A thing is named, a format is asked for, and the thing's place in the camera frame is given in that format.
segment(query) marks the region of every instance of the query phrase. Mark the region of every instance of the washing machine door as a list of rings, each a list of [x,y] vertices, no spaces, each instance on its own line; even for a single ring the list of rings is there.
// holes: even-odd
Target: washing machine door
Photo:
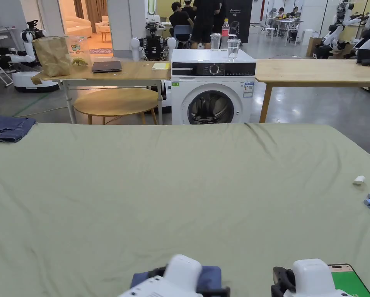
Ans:
[[[230,86],[206,83],[190,92],[182,106],[185,124],[203,125],[236,122],[241,106]]]

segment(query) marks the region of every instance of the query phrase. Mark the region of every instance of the blue cloth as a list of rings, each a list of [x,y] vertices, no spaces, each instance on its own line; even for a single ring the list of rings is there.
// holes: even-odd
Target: blue cloth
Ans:
[[[0,116],[0,142],[18,142],[30,131],[36,120]]]
[[[148,273],[136,273],[133,276],[130,288],[148,279]],[[219,290],[222,288],[222,271],[217,266],[203,266],[199,281],[198,290]]]

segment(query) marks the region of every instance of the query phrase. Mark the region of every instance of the sofa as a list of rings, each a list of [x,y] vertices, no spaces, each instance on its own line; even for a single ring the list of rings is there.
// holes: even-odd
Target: sofa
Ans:
[[[80,17],[66,17],[65,28],[68,35],[91,37],[91,22]]]
[[[107,15],[102,16],[102,22],[97,22],[95,24],[95,32],[97,34],[101,34],[100,30],[109,30],[109,18]]]

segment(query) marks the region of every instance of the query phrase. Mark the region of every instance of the yellow notepad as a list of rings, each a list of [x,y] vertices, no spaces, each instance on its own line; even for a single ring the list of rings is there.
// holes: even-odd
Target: yellow notepad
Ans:
[[[153,70],[168,70],[170,69],[170,63],[155,63],[152,69]]]

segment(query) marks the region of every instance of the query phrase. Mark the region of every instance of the banner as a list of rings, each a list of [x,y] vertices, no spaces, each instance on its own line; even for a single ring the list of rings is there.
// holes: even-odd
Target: banner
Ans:
[[[236,34],[242,43],[248,42],[249,23],[251,21],[252,0],[227,0],[227,17],[230,34]]]

